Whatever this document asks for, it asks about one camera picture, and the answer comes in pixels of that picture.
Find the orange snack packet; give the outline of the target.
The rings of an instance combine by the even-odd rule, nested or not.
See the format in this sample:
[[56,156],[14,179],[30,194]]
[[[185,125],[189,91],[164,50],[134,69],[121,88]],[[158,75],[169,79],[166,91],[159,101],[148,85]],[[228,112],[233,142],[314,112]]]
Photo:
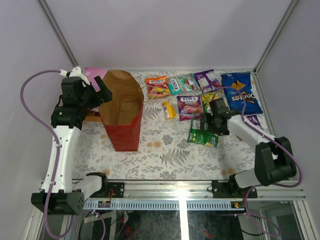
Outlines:
[[171,95],[167,76],[146,78],[145,83],[149,99],[165,98]]

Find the purple snack packet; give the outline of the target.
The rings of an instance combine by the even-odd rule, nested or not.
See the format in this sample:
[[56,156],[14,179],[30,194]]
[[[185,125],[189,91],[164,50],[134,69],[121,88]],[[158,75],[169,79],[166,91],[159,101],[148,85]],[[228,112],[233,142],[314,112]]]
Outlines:
[[258,119],[258,116],[256,114],[247,115],[246,117],[253,125],[255,125],[257,128],[260,128],[261,130],[263,130],[263,127],[262,127],[262,125]]
[[196,72],[193,74],[193,76],[198,83],[202,93],[214,92],[222,87],[213,69]]

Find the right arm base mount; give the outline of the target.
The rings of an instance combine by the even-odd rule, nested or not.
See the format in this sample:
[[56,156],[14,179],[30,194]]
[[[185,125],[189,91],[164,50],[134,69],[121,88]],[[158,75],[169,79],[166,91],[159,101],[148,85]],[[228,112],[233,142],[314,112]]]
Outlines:
[[248,177],[240,173],[230,175],[228,180],[211,181],[212,194],[215,199],[244,198],[249,188],[257,185],[259,182],[256,177]]

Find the blue Doritos chip bag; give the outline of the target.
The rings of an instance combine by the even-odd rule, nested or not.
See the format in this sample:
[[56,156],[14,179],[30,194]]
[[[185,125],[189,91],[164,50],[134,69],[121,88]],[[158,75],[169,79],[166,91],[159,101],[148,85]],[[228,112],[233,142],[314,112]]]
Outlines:
[[245,115],[262,114],[263,111],[252,92],[251,73],[233,72],[221,74],[221,84],[230,110],[241,112],[245,100]]

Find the red paper bag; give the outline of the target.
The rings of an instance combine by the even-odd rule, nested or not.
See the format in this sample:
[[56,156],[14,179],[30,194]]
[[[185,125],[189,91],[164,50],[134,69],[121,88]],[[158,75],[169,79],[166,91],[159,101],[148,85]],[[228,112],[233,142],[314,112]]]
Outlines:
[[99,107],[99,115],[113,148],[117,152],[136,152],[144,108],[142,88],[123,70],[109,70],[102,80],[112,100]]

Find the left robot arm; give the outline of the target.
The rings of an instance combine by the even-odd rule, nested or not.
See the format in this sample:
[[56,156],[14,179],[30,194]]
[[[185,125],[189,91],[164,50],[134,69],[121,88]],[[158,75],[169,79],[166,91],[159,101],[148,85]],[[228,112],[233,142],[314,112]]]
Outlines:
[[52,149],[47,176],[31,203],[48,215],[79,215],[92,194],[105,197],[110,190],[104,173],[88,173],[76,185],[72,183],[72,161],[88,110],[112,100],[112,93],[100,76],[94,77],[96,91],[79,76],[62,80],[62,94],[51,115]]

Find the yellow snack bar packet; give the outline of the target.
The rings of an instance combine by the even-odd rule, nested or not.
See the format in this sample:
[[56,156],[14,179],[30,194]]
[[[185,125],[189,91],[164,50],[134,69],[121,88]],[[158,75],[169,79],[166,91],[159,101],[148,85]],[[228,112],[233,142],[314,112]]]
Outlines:
[[165,119],[169,120],[169,119],[174,119],[177,117],[177,113],[173,107],[173,104],[171,101],[165,101],[162,103],[162,107],[164,110],[164,114],[165,114]]

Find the green Fox's candy bag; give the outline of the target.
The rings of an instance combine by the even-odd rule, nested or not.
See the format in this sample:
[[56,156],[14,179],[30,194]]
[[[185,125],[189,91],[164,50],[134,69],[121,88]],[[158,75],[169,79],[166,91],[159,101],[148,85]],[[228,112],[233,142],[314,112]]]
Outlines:
[[203,112],[204,113],[212,113],[211,111],[211,107],[210,107],[210,102],[214,99],[219,99],[219,98],[223,98],[225,104],[226,102],[226,97],[225,94],[222,90],[218,91],[217,93],[215,91],[213,92],[206,92],[200,95],[201,97],[201,102],[202,102],[202,108],[203,108]]

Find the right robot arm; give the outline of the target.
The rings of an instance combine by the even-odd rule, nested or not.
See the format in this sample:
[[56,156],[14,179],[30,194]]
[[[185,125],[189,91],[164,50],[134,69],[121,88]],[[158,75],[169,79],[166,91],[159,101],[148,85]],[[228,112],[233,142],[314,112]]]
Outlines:
[[228,192],[240,197],[246,188],[269,186],[297,175],[291,143],[286,137],[275,137],[257,128],[238,110],[230,110],[223,98],[209,102],[210,113],[200,117],[200,131],[218,136],[233,134],[254,150],[254,167],[229,177]]

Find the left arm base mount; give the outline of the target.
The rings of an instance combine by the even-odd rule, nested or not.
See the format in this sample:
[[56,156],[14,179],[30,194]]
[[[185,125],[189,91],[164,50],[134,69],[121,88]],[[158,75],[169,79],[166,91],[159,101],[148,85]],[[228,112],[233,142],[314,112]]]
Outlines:
[[123,181],[109,181],[106,189],[104,189],[100,197],[108,199],[120,199],[124,197],[125,183]]

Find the green snack packet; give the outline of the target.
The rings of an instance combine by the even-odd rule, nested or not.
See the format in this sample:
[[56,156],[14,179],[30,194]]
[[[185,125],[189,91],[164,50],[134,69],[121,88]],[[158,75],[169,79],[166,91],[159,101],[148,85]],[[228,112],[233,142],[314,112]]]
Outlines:
[[208,124],[204,123],[204,130],[201,131],[201,122],[199,119],[192,119],[187,138],[188,143],[200,144],[208,147],[217,147],[219,136],[208,131]]

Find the teal Fox's candy bag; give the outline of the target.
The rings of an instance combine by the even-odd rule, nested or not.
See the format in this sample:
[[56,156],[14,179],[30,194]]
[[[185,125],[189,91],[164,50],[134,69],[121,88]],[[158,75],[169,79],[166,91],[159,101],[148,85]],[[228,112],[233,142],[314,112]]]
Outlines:
[[193,73],[171,77],[168,80],[168,87],[172,95],[193,92],[198,84]]

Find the purple Fox's candy bag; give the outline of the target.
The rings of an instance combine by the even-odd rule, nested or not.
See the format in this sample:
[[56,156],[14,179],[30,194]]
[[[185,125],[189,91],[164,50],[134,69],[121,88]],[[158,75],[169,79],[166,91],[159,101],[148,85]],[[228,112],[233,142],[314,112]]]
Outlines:
[[176,98],[180,121],[200,119],[203,109],[199,95],[177,96]]

